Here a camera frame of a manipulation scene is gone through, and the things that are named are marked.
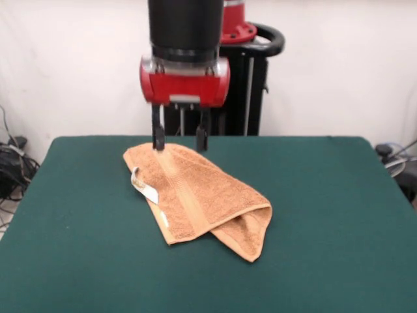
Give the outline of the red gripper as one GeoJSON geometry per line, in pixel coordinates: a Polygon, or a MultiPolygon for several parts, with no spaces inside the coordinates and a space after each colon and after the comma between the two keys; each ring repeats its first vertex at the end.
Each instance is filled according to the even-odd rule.
{"type": "MultiPolygon", "coordinates": [[[[153,57],[143,57],[139,80],[146,102],[152,104],[152,148],[163,151],[165,131],[160,121],[160,105],[188,104],[220,108],[229,91],[230,66],[219,58],[212,66],[163,65],[153,57]]],[[[196,149],[208,149],[209,111],[201,110],[196,129],[196,149]]]]}

